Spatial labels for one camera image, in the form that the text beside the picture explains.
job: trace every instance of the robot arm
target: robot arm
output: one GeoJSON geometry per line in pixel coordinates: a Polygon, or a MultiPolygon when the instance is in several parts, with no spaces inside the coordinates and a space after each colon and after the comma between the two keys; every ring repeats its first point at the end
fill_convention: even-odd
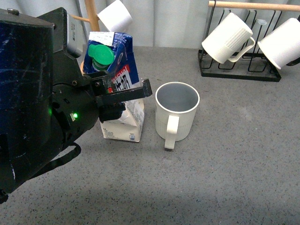
{"type": "Polygon", "coordinates": [[[152,94],[149,80],[116,91],[107,71],[82,76],[77,52],[68,49],[67,17],[63,8],[39,18],[0,9],[0,203],[79,155],[74,141],[98,118],[118,119],[123,101],[152,94]]]}

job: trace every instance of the mug handle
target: mug handle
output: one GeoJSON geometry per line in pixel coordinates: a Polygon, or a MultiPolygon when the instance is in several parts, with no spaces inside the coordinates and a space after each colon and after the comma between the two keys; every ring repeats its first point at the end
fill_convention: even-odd
{"type": "Polygon", "coordinates": [[[287,64],[287,66],[291,67],[291,66],[295,66],[297,65],[298,63],[300,63],[300,58],[294,60],[294,61],[291,61],[287,64]]]}
{"type": "Polygon", "coordinates": [[[165,149],[174,149],[175,140],[178,130],[179,117],[178,116],[169,116],[167,133],[165,137],[165,149]]]}
{"type": "Polygon", "coordinates": [[[242,51],[239,52],[239,54],[237,54],[234,58],[229,58],[228,60],[230,62],[236,62],[237,60],[240,59],[240,57],[242,57],[248,50],[250,50],[254,45],[255,45],[255,41],[252,37],[250,37],[251,41],[253,42],[253,44],[247,46],[246,48],[244,48],[242,51]]]}

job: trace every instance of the black strap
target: black strap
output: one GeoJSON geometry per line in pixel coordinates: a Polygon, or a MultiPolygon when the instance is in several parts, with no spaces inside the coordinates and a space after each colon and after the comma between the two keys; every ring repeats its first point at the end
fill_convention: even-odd
{"type": "Polygon", "coordinates": [[[75,146],[75,148],[72,151],[70,151],[69,153],[67,153],[66,155],[49,162],[42,169],[40,169],[36,174],[34,174],[31,177],[31,179],[38,177],[44,173],[47,173],[51,170],[54,170],[55,168],[57,168],[59,166],[62,166],[64,164],[70,162],[73,158],[76,158],[81,153],[81,148],[78,144],[72,143],[70,146],[75,146]]]}
{"type": "Polygon", "coordinates": [[[8,194],[5,191],[0,190],[0,204],[6,202],[8,200],[8,194]]]}

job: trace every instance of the black metal rack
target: black metal rack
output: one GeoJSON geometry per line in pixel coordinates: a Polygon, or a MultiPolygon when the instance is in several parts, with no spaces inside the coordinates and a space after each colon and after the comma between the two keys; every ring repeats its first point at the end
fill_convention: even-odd
{"type": "MultiPolygon", "coordinates": [[[[211,20],[214,14],[213,7],[211,9],[210,18],[208,21],[208,26],[206,29],[206,35],[205,38],[208,36],[208,33],[210,31],[211,26],[211,20]]],[[[270,19],[270,21],[267,23],[265,20],[257,19],[257,10],[248,10],[248,15],[244,22],[249,22],[249,15],[250,12],[254,13],[253,20],[251,22],[251,29],[259,27],[259,31],[256,37],[255,46],[253,49],[251,49],[251,52],[247,52],[243,55],[243,57],[238,60],[235,63],[232,62],[225,62],[224,64],[220,64],[216,62],[214,59],[212,59],[204,50],[198,51],[198,61],[199,61],[199,67],[201,71],[201,76],[203,77],[217,77],[217,78],[230,78],[230,79],[242,79],[242,80],[255,80],[255,81],[268,81],[268,82],[279,82],[281,79],[281,76],[277,69],[269,62],[269,60],[264,56],[263,53],[259,53],[260,49],[257,46],[257,41],[263,39],[267,32],[270,29],[270,25],[272,24],[274,20],[274,16],[278,11],[274,10],[273,16],[270,19]],[[266,32],[264,35],[261,35],[262,27],[266,26],[268,27],[266,29],[266,32]]],[[[281,17],[282,11],[279,11],[279,16],[277,18],[274,25],[273,30],[276,28],[277,23],[281,17]]],[[[225,9],[223,9],[223,13],[221,14],[221,17],[219,19],[218,24],[221,23],[223,17],[225,14],[225,9]]]]}

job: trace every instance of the mug rim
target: mug rim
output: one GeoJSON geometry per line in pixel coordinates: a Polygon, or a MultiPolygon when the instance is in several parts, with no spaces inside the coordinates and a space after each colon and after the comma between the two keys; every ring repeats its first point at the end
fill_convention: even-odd
{"type": "Polygon", "coordinates": [[[265,52],[265,48],[263,43],[261,43],[260,41],[257,42],[259,48],[261,49],[261,51],[263,52],[263,54],[265,55],[265,57],[268,58],[268,60],[273,64],[273,66],[275,66],[277,69],[281,69],[281,66],[278,65],[275,60],[273,59],[273,57],[269,54],[269,52],[265,52]]]}
{"type": "Polygon", "coordinates": [[[187,84],[187,83],[183,83],[183,82],[168,82],[168,83],[164,83],[163,85],[161,85],[161,86],[156,90],[156,92],[155,92],[155,101],[156,101],[156,103],[157,103],[161,108],[163,108],[163,109],[166,110],[167,112],[170,112],[170,113],[176,113],[176,114],[184,114],[184,113],[189,113],[189,112],[193,111],[195,108],[197,108],[197,106],[198,106],[199,103],[200,103],[200,95],[199,95],[198,91],[197,91],[194,87],[192,87],[191,85],[189,85],[189,84],[187,84]],[[161,103],[158,101],[158,91],[159,91],[162,87],[164,87],[164,86],[166,86],[166,85],[169,85],[169,84],[173,84],[173,83],[178,83],[178,84],[183,84],[183,85],[185,85],[185,86],[188,86],[188,87],[190,87],[190,88],[197,94],[197,96],[198,96],[198,101],[197,101],[197,103],[195,104],[195,106],[194,106],[193,108],[191,108],[191,109],[189,109],[189,110],[186,110],[186,111],[173,111],[173,110],[169,110],[169,109],[167,109],[167,108],[165,108],[164,106],[161,105],[161,103]]]}

